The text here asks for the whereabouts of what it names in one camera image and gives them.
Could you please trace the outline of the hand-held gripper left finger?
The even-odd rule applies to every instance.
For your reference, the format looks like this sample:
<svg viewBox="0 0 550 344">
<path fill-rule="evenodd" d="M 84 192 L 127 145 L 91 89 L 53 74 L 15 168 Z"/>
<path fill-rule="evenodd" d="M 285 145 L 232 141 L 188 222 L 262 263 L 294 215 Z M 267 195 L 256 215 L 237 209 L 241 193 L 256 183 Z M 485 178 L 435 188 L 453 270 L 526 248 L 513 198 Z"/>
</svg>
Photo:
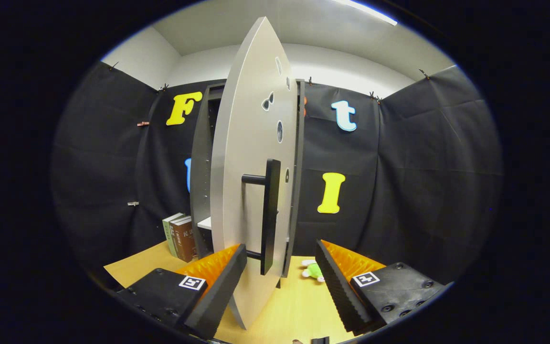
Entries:
<svg viewBox="0 0 550 344">
<path fill-rule="evenodd" d="M 156 268 L 115 298 L 162 327 L 211 340 L 246 263 L 245 244 L 236 244 L 176 271 Z"/>
</svg>

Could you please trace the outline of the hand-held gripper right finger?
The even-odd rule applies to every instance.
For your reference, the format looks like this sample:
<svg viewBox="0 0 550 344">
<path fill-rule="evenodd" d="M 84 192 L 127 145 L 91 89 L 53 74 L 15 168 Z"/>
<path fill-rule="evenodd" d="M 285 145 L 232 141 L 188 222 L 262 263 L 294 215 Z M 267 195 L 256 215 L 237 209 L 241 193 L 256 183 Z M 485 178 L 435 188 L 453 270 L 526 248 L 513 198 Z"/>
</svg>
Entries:
<svg viewBox="0 0 550 344">
<path fill-rule="evenodd" d="M 413 313 L 447 288 L 406 263 L 386 266 L 322 239 L 315 259 L 345 331 L 355 336 Z"/>
</svg>

